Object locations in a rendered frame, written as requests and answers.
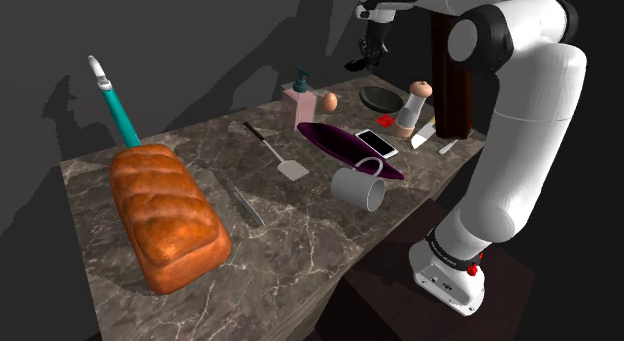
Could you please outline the pink soap dispenser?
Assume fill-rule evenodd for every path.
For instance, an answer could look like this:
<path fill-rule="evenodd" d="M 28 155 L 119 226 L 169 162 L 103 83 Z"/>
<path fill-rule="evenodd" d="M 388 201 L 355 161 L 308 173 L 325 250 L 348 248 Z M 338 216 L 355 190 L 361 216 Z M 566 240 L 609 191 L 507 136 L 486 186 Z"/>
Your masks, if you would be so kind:
<path fill-rule="evenodd" d="M 307 82 L 311 74 L 300 65 L 296 68 L 295 80 L 282 85 L 280 102 L 283 125 L 292 131 L 297 131 L 301 122 L 314 121 L 317 104 L 317 95 Z"/>

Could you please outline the grey mug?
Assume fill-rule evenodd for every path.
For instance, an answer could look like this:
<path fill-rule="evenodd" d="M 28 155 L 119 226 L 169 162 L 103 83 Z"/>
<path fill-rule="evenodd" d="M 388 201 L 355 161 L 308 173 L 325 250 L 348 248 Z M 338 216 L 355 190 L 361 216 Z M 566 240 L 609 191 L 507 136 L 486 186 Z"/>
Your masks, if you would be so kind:
<path fill-rule="evenodd" d="M 360 171 L 360 167 L 367 162 L 377 163 L 377 168 L 372 174 Z M 339 169 L 331 181 L 332 195 L 369 212 L 377 210 L 386 192 L 385 182 L 379 177 L 383 167 L 381 159 L 366 157 L 351 169 Z"/>

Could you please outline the long bread knife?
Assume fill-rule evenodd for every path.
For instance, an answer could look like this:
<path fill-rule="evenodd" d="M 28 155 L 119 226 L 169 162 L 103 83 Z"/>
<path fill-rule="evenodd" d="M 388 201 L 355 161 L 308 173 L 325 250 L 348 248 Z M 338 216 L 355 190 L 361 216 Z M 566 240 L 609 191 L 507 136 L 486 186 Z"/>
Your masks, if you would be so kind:
<path fill-rule="evenodd" d="M 241 205 L 245 207 L 245 209 L 248 211 L 248 213 L 254 219 L 254 221 L 255 221 L 254 226 L 256 228 L 264 226 L 265 225 L 264 220 L 261 218 L 261 216 L 258 214 L 258 212 L 253 208 L 253 206 L 249 203 L 249 201 L 242 195 L 242 193 L 234 185 L 234 183 L 227 176 L 227 174 L 223 171 L 223 169 L 218 165 L 218 163 L 216 161 L 214 161 L 213 164 L 214 164 L 214 167 L 216 168 L 216 170 L 219 172 L 219 174 L 223 177 L 225 183 L 231 188 L 231 190 L 233 191 L 233 194 L 239 200 Z"/>

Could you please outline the wooden pepper mill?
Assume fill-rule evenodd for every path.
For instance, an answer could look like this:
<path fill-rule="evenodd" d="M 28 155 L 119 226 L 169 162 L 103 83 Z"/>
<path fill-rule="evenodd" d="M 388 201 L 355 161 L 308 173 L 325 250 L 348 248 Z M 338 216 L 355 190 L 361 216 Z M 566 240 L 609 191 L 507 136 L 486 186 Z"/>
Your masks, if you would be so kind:
<path fill-rule="evenodd" d="M 428 82 L 416 81 L 410 85 L 409 92 L 410 96 L 400 109 L 392 126 L 392 134 L 401 138 L 407 138 L 413 133 L 421 109 L 433 90 Z"/>

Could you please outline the white smartphone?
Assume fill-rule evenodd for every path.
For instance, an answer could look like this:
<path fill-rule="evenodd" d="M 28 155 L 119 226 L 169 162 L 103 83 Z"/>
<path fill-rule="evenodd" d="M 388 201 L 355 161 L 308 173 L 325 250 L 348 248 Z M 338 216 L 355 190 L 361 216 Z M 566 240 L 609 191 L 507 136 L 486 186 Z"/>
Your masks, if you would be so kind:
<path fill-rule="evenodd" d="M 355 136 L 384 159 L 389 159 L 398 154 L 398 150 L 395 147 L 370 129 L 359 131 Z"/>

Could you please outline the dark brown wooden post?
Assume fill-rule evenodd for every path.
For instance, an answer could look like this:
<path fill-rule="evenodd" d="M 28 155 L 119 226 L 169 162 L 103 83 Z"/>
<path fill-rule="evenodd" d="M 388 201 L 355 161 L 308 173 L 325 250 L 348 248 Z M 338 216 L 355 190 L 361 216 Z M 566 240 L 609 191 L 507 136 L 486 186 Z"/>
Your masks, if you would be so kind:
<path fill-rule="evenodd" d="M 454 62 L 447 49 L 457 19 L 436 12 L 430 18 L 436 134 L 442 139 L 466 139 L 472 129 L 471 73 Z"/>

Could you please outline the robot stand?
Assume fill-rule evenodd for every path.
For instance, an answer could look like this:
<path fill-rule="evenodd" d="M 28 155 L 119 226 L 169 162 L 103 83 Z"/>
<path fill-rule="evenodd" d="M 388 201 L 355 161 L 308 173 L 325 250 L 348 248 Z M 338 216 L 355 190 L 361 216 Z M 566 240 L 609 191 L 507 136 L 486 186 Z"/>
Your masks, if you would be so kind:
<path fill-rule="evenodd" d="M 535 274 L 502 249 L 486 250 L 485 299 L 469 317 L 416 284 L 409 248 L 446 214 L 428 200 L 365 254 L 304 341 L 514 341 Z"/>

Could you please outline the teal handled bottle brush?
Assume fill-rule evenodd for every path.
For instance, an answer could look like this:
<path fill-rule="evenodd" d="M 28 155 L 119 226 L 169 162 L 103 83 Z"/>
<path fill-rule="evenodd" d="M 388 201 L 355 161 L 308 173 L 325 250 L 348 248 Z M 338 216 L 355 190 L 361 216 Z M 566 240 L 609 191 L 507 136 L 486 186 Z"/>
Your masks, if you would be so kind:
<path fill-rule="evenodd" d="M 107 78 L 99 61 L 93 55 L 88 56 L 88 62 L 125 146 L 127 148 L 140 146 L 141 142 L 113 88 L 112 82 Z"/>

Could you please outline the dark round plate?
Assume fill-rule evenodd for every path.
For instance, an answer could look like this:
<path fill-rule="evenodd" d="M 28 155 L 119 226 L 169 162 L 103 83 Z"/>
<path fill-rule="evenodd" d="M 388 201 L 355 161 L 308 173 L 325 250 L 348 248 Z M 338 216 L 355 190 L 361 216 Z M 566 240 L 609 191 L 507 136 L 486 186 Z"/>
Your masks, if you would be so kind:
<path fill-rule="evenodd" d="M 382 114 L 396 113 L 404 106 L 404 101 L 398 94 L 382 87 L 363 87 L 359 91 L 359 97 L 370 110 Z"/>

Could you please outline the brown bread loaf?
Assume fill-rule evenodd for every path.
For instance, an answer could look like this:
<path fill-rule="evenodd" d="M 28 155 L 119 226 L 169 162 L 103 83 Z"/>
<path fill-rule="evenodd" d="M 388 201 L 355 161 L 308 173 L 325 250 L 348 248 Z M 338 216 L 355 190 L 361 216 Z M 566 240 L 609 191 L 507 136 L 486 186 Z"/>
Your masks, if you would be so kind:
<path fill-rule="evenodd" d="M 111 192 L 148 287 L 170 294 L 222 265 L 232 241 L 183 162 L 167 146 L 117 153 Z"/>

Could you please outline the dark purple oblong dish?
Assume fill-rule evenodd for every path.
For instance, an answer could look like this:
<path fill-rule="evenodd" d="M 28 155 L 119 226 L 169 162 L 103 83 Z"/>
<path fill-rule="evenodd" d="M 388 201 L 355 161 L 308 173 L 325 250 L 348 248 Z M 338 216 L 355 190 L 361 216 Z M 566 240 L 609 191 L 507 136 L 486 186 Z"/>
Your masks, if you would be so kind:
<path fill-rule="evenodd" d="M 404 175 L 400 171 L 391 166 L 381 155 L 353 134 L 329 124 L 315 122 L 301 122 L 297 125 L 297 129 L 322 151 L 348 166 L 355 166 L 366 157 L 376 157 L 383 164 L 378 174 L 379 177 L 396 180 L 404 179 Z"/>

